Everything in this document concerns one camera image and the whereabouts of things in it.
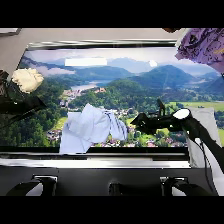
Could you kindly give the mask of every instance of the light blue cloth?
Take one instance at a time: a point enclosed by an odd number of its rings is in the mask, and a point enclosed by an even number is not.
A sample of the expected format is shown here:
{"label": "light blue cloth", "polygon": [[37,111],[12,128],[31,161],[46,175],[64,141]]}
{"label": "light blue cloth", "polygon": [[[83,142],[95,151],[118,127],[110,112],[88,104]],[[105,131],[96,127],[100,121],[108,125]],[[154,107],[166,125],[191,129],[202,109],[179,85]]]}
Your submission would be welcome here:
{"label": "light blue cloth", "polygon": [[81,112],[68,112],[62,130],[60,154],[85,153],[93,143],[106,142],[108,135],[127,139],[127,128],[110,111],[87,104]]}

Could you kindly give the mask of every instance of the screen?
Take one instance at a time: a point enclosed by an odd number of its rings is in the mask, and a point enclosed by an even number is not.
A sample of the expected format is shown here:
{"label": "screen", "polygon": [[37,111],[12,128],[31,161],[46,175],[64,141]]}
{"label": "screen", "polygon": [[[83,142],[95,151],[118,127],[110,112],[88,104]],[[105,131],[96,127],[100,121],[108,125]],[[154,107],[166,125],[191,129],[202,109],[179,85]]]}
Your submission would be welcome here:
{"label": "screen", "polygon": [[207,65],[178,61],[175,47],[90,48],[26,51],[18,69],[35,68],[44,81],[30,95],[47,106],[34,116],[1,130],[1,146],[59,147],[68,112],[82,112],[86,104],[110,110],[127,127],[127,140],[108,136],[92,147],[184,147],[183,132],[137,131],[131,124],[140,113],[166,113],[179,108],[214,107],[224,145],[222,77]]}

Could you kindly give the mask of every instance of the village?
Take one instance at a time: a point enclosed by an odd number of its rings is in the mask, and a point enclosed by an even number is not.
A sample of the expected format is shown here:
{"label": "village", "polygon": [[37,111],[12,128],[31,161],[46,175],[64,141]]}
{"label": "village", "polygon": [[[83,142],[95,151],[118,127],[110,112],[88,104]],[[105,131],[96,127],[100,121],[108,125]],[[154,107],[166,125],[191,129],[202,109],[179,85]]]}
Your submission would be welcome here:
{"label": "village", "polygon": [[[99,93],[99,92],[106,92],[105,88],[98,88],[94,91],[95,93]],[[64,90],[63,94],[62,94],[62,99],[60,100],[60,107],[61,108],[66,108],[68,111],[77,111],[80,108],[74,108],[71,109],[69,108],[69,103],[74,100],[76,97],[79,97],[81,95],[83,95],[85,93],[83,93],[81,90]],[[111,112],[113,112],[115,114],[116,117],[118,117],[119,119],[122,118],[127,118],[129,111],[132,110],[132,108],[128,108],[128,109],[121,109],[121,110],[111,110]],[[128,133],[132,133],[133,135],[136,134],[136,130],[135,127],[133,125],[127,125],[127,129],[128,129]],[[62,128],[61,129],[56,129],[56,130],[49,130],[46,133],[47,139],[49,141],[58,141],[61,138],[62,135]],[[181,143],[181,142],[175,142],[172,138],[170,137],[163,137],[165,142],[168,143],[168,145],[170,147],[183,147],[183,146],[187,146],[186,143]],[[139,139],[133,139],[132,142],[129,141],[129,143],[125,142],[123,144],[121,144],[121,142],[119,140],[115,140],[115,139],[109,139],[105,142],[105,143],[100,143],[100,144],[94,144],[94,146],[99,146],[99,147],[137,147],[140,145],[140,141]],[[156,146],[156,140],[155,139],[147,139],[147,141],[145,141],[145,147],[158,147]]]}

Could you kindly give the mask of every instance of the purple cloth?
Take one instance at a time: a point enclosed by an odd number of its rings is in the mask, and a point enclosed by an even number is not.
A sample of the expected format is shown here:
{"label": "purple cloth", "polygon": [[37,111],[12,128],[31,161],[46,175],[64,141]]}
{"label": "purple cloth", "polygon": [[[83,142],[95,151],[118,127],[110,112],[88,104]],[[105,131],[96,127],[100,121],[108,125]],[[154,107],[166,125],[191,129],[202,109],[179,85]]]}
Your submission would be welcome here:
{"label": "purple cloth", "polygon": [[181,41],[176,58],[207,64],[224,73],[224,28],[192,28]]}

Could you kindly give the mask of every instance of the gray floor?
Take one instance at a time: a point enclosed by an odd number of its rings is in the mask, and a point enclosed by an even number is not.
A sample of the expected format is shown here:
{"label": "gray floor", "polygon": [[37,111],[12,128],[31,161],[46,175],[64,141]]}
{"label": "gray floor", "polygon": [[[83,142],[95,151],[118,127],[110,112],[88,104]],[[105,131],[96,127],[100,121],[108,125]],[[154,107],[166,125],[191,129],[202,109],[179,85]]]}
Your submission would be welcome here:
{"label": "gray floor", "polygon": [[28,43],[109,39],[177,39],[161,28],[23,28],[18,35],[0,37],[0,69],[12,75]]}

